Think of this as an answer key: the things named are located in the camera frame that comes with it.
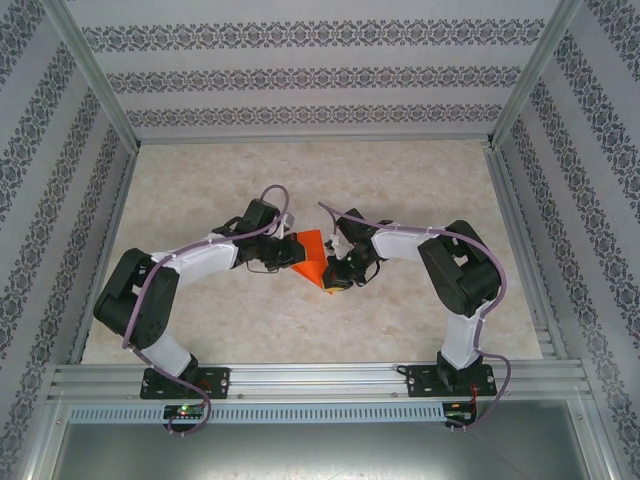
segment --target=orange object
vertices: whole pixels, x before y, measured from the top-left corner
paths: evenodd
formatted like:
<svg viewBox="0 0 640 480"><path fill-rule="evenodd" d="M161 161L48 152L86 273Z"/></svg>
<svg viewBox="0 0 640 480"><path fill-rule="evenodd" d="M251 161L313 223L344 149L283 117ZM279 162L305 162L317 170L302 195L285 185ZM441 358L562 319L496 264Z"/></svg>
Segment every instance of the orange object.
<svg viewBox="0 0 640 480"><path fill-rule="evenodd" d="M320 230L309 230L306 232L298 232L296 235L298 242L304 246L306 260L296 263L291 268L320 288L324 288L322 284L322 274L327 269L328 263L324 253L322 233Z"/></svg>

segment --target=perforated metal strip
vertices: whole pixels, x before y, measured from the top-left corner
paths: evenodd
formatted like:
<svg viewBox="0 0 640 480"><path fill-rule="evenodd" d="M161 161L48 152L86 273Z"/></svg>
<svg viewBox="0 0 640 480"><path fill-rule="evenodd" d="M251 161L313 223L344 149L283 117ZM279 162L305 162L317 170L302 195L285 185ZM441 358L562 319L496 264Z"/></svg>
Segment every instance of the perforated metal strip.
<svg viewBox="0 0 640 480"><path fill-rule="evenodd" d="M162 405L79 405L73 407L73 424L157 424ZM361 403L341 405L215 405L209 423L384 423L440 422L445 420L440 402L405 405ZM194 423L176 420L176 423Z"/></svg>

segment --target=wire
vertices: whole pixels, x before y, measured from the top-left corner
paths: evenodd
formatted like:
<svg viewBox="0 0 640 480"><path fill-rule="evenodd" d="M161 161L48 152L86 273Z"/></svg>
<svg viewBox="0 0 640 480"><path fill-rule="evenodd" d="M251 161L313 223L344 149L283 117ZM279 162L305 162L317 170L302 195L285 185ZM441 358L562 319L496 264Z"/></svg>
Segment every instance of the wire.
<svg viewBox="0 0 640 480"><path fill-rule="evenodd" d="M142 307L142 303L144 302L147 292L149 291L149 287L151 285L151 282L153 281L153 278L156 276L156 274L162 268L162 266L167 262L169 262L170 260L177 258L180 255L187 253L196 248L213 246L219 243L232 242L234 240L244 240L246 238L255 237L257 235L260 235L262 233L269 231L269 229L271 229L273 226L278 225L281 221L283 221L287 213L287 210L289 209L289 191L284 186L278 185L278 184L268 186L262 192L260 199L264 199L264 196L267 194L267 192L273 189L281 190L284 193L284 206L282 207L282 211L280 212L280 215L278 215L269 225L259 228L258 230L254 230L253 232L243 233L241 235L234 235L232 237L220 237L220 238L201 240L199 242L195 242L190 245L181 247L178 250L175 250L174 252L170 253L166 257L160 259L158 263L156 263L153 266L151 271L149 271L149 275L147 275L147 278L145 279L144 283L142 284L142 287L140 288L140 292L138 293L138 299L136 300L136 303L133 307L133 311L131 312L131 317L129 317L129 322L127 323L127 328L122 338L122 348L124 348L125 350L131 349L133 353L140 360L142 360L144 363L149 365L151 368L153 368L155 371L157 371L160 375L167 378L168 380L171 380L174 383L182 385L183 387L187 387L193 390L194 392L198 393L199 395L201 395L203 399L203 403L205 404L206 410L207 410L207 413L204 415L202 420L200 420L199 423L194 425L190 430L187 430L186 432L176 432L175 430L173 430L171 428L171 425L174 419L171 418L169 420L168 430L169 430L169 433L172 435L174 433L179 433L181 437L185 437L201 429L209 421L209 418L211 417L211 409L212 409L211 398L209 398L209 395L207 395L207 392L205 392L201 388L198 388L195 385L190 384L189 382L185 382L181 378L175 377L170 373L166 372L165 370L161 369L160 367L155 365L153 361L151 361L147 356L145 356L140 350L138 350L137 348L131 345L131 342L130 342L131 335L133 334L133 331L136 327L136 323L138 321L138 315L140 314L140 308Z"/></svg>
<svg viewBox="0 0 640 480"><path fill-rule="evenodd" d="M363 225L368 225L370 227L378 228L378 229L381 229L381 230L395 230L395 231L398 231L398 232L412 232L412 233L430 233L430 234L433 234L433 235L442 235L442 236L445 236L445 237L455 238L457 240L463 241L463 242L471 245L472 247L477 248L482 253L484 253L489 258L489 260L491 260L491 263L496 268L496 270L498 271L498 275L500 276L500 284L501 284L500 291L498 292L498 296L495 298L495 300L493 302L489 302L487 304L487 306L484 309L482 309L482 311L480 312L480 316L478 318L478 325L476 327L476 333L475 333L475 335L473 337L473 348L475 349L475 351L479 355L482 355L482 356L487 357L487 358L494 358L494 359L501 360L502 362L504 362L507 371L506 371L506 374L505 374L505 377L504 377L504 382L502 383L502 386L500 387L500 390L498 390L498 393L496 394L495 398L493 399L493 402L491 402L491 405L489 405L489 408L487 408L487 410L484 412L484 414L479 419L477 419L469 427L464 428L463 431L466 432L467 429L476 428L494 410L494 408L498 404L498 401L502 398L502 396L506 392L507 386L509 385L509 381L511 380L511 362L509 362L509 359L507 357L505 357L504 355L500 355L500 354L497 354L497 353L486 353L486 352L484 352L484 351L482 351L480 349L480 333L482 332L482 327L483 327L484 322L485 322L485 317L490 312L492 312L500 304L500 302L502 302L502 299L504 298L504 296L507 293L507 274L506 274L506 272L504 270L504 267L500 263L500 260L498 260L498 258L485 245L483 245L482 243L474 240L473 238L467 237L466 235L462 235L462 234L459 234L459 233L456 233L456 232L450 232L448 230L430 228L430 227L429 228L422 228L422 227L406 227L404 225L384 225L384 224L381 224L381 223L370 222L368 220L363 220L362 218L358 218L358 217L354 217L352 215L348 215L348 214L346 214L344 212L340 212L340 211L338 211L338 210L336 210L334 208L331 208L331 207L329 207L328 205L325 205L322 202L318 202L318 205L320 205L327 212L329 212L329 214L331 215L331 218L333 218L333 219L335 219L335 217L338 216L338 217L347 218L347 219L352 220L354 222L362 223Z"/></svg>

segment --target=patterned wallpaper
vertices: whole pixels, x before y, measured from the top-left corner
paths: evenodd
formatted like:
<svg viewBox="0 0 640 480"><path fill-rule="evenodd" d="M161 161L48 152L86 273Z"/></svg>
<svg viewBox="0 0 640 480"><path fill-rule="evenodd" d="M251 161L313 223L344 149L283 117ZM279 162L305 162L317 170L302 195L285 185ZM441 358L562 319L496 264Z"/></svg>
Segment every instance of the patterned wallpaper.
<svg viewBox="0 0 640 480"><path fill-rule="evenodd" d="M489 133L557 5L70 1L143 140Z"/></svg>
<svg viewBox="0 0 640 480"><path fill-rule="evenodd" d="M129 152L41 5L0 6L0 479L96 278Z"/></svg>
<svg viewBox="0 0 640 480"><path fill-rule="evenodd" d="M587 1L502 146L568 351L640 478L640 15Z"/></svg>

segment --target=metal frame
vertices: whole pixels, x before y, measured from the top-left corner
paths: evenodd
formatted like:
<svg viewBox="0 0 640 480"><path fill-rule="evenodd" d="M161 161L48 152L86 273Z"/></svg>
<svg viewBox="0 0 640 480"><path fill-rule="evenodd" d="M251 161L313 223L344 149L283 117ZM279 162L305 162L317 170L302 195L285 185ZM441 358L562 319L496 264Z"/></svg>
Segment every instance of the metal frame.
<svg viewBox="0 0 640 480"><path fill-rule="evenodd" d="M289 142L407 142L414 140L486 140L486 134L469 133L397 133L346 135L251 135L219 137L147 138L142 145L182 145L215 143L289 143Z"/></svg>
<svg viewBox="0 0 640 480"><path fill-rule="evenodd" d="M556 358L568 358L564 342L560 336L560 329L547 297L538 262L529 240L524 218L517 208L518 201L513 185L509 180L502 154L500 151L494 151L488 143L483 145L483 150L493 188L496 192L498 206L509 237L509 243L520 273L522 287L531 311L531 318L534 319L536 329L547 329Z"/></svg>
<svg viewBox="0 0 640 480"><path fill-rule="evenodd" d="M127 117L122 105L120 105L109 80L107 80L107 76L100 68L96 57L91 51L91 47L89 47L82 34L82 30L80 30L73 15L71 15L66 0L42 0L41 3L73 55L78 67L82 70L89 86L98 97L100 105L107 112L107 116L113 123L118 135L127 144L130 151L137 153L140 139L135 134L129 117Z"/></svg>
<svg viewBox="0 0 640 480"><path fill-rule="evenodd" d="M44 8L69 46L78 65L96 92L118 133L137 153L140 141L120 106L106 76L101 71L91 49L82 36L64 0L44 0ZM484 135L320 135L320 136L252 136L221 138L162 138L149 139L147 145L180 143L236 143L291 141L362 141L362 140L433 140L476 139L483 141L483 150L496 197L502 213L509 241L520 273L527 302L534 319L536 334L543 352L543 360L513 362L513 376L503 401L536 402L560 400L567 403L576 436L583 452L589 474L593 479L619 479L613 451L604 430L586 372L580 360L567 359L556 319L549 305L544 284L531 247L524 220L505 171L504 160L494 151L508 135L529 92L553 54L561 35L582 4L582 0L561 0L529 59L514 91L509 97L496 126L489 136ZM116 202L116 218L107 235L104 253L99 264L99 278L91 301L95 300L106 273L107 260L115 240L129 185L133 177L135 159L126 175L126 184ZM86 333L91 326L90 312L83 320L72 362L81 360ZM280 410L315 408L381 408L390 412L380 421L438 421L432 415L402 417L407 409L441 405L444 401L465 401L468 398L409 398L405 378L396 372L395 364L314 364L314 365L225 365L230 367L229 398L216 401L222 411L258 411L277 406ZM498 386L502 385L505 367L493 364ZM29 455L22 470L24 479L47 479L53 476L68 425L73 424L79 409L98 408L108 423L117 411L158 411L167 402L141 400L140 383L144 368L137 365L59 365L52 375L46 404L39 424L35 427ZM136 423L135 416L121 415L119 423ZM211 420L220 422L221 415ZM227 423L246 422L242 415L227 415ZM157 415L145 422L157 421Z"/></svg>
<svg viewBox="0 0 640 480"><path fill-rule="evenodd" d="M505 367L492 363L498 386L502 385ZM439 421L424 418L414 407L452 401L451 398L409 398L405 378L396 372L396 364L274 364L227 365L231 368L229 398L216 401L219 409L250 412L277 405L288 408L338 408L373 406L389 413L378 421ZM65 431L74 422L74 409L100 406L104 413L95 423L110 423L118 410L141 407L158 409L178 402L146 401L139 397L144 367L137 365L60 365L56 368L47 396L43 421L27 461L24 479L48 479L55 470ZM574 420L575 432L585 463L593 479L620 478L604 427L595 407L586 373L580 360L537 360L513 362L512 380L504 401L564 400ZM218 419L210 423L222 423ZM349 418L333 419L346 423ZM251 423L247 415L227 415L224 423ZM148 419L123 419L117 423L149 423Z"/></svg>
<svg viewBox="0 0 640 480"><path fill-rule="evenodd" d="M114 217L109 225L109 230L104 240L104 248L102 249L102 255L98 259L98 268L96 270L96 278L93 282L93 287L91 288L91 292L89 293L89 297L87 299L88 305L94 305L98 300L98 296L100 295L100 291L102 290L104 279L107 275L107 267L109 266L109 258L111 258L111 252L113 251L113 246L116 241L116 235L118 233L118 228L120 226L120 221L122 220L122 213L124 212L124 206L127 202L127 196L129 195L129 189L131 188L131 182L133 181L133 172L135 171L136 162L138 161L138 152L135 151L132 153L133 158L129 161L127 165L127 172L124 175L123 185L120 187L120 192L118 194L118 198L116 198L116 203L114 207ZM82 360L82 353L84 352L84 347L87 342L87 338L89 336L89 330L91 329L91 324L93 323L93 309L89 308L85 311L84 317L80 322L80 328L78 329L78 340L73 345L73 350L71 351L71 357L69 358L69 363L78 364Z"/></svg>
<svg viewBox="0 0 640 480"><path fill-rule="evenodd" d="M513 92L509 95L507 103L500 112L496 126L491 134L492 146L501 145L509 134L511 125L520 115L529 93L533 90L540 75L542 75L547 63L553 56L553 50L560 43L560 38L564 35L582 3L583 0L560 0L549 19L549 23L542 32L540 41L531 54L527 65L522 70Z"/></svg>

